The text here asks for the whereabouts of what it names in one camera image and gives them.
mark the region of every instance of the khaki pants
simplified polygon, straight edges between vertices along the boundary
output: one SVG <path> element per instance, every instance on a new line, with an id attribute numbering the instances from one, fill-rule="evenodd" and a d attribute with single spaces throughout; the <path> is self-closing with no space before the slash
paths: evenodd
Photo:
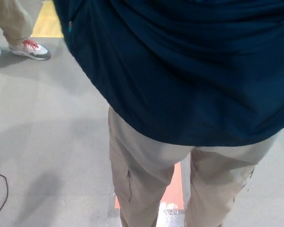
<path id="1" fill-rule="evenodd" d="M 17 0 L 0 0 L 0 28 L 10 45 L 20 45 L 33 32 L 29 14 Z"/>
<path id="2" fill-rule="evenodd" d="M 174 165 L 191 154 L 185 227 L 221 227 L 275 137 L 243 147 L 188 147 L 151 140 L 109 110 L 110 160 L 123 227 L 155 227 Z"/>

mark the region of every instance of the person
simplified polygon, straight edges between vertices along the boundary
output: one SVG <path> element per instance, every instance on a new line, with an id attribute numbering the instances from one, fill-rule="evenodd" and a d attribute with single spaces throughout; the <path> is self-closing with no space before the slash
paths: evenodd
<path id="1" fill-rule="evenodd" d="M 155 227 L 191 156 L 186 227 L 217 227 L 284 128 L 284 1 L 54 0 L 65 42 L 110 104 L 123 227 Z"/>
<path id="2" fill-rule="evenodd" d="M 12 53 L 38 61 L 51 58 L 51 53 L 44 46 L 29 39 L 33 22 L 18 0 L 0 0 L 0 28 Z"/>

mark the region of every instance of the orange floor marking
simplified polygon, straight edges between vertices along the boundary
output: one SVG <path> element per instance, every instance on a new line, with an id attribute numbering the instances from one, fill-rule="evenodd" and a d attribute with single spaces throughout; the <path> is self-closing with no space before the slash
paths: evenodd
<path id="1" fill-rule="evenodd" d="M 115 199 L 115 208 L 120 209 L 118 199 Z M 161 209 L 184 210 L 181 164 L 175 165 L 175 172 L 170 185 L 167 187 L 161 200 Z"/>

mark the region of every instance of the yellow floor marking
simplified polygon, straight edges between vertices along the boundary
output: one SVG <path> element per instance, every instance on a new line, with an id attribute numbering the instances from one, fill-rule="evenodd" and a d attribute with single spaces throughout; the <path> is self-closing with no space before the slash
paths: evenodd
<path id="1" fill-rule="evenodd" d="M 32 37 L 63 38 L 60 21 L 52 1 L 44 2 Z"/>

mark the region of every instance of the floor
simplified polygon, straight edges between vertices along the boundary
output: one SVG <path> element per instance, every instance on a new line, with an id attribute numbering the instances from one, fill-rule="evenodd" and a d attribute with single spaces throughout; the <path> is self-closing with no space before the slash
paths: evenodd
<path id="1" fill-rule="evenodd" d="M 20 2 L 37 20 L 44 2 Z M 120 227 L 108 160 L 108 105 L 48 14 L 50 7 L 43 7 L 34 36 L 51 50 L 49 61 L 13 56 L 0 30 L 0 173 L 10 189 L 0 227 Z M 183 226 L 181 204 L 170 204 L 187 201 L 188 177 L 185 160 L 162 202 L 159 227 Z M 0 206 L 5 193 L 0 179 Z M 225 227 L 284 227 L 284 131 L 236 202 Z"/>

